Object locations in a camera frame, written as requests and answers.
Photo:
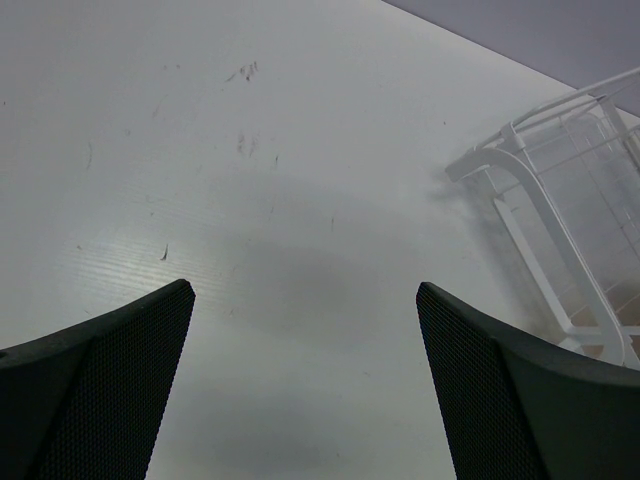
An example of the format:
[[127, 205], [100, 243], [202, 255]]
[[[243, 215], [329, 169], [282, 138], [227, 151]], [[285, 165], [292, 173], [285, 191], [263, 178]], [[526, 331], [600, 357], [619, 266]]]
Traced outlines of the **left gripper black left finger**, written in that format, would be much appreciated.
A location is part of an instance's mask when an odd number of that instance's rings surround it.
[[195, 298], [176, 280], [2, 350], [2, 478], [145, 478]]

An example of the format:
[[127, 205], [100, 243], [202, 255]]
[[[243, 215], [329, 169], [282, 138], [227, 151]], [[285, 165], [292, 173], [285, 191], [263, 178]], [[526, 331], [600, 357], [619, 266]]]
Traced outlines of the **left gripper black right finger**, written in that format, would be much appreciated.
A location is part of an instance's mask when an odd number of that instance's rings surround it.
[[459, 479], [636, 479], [639, 373], [423, 282], [416, 306]]

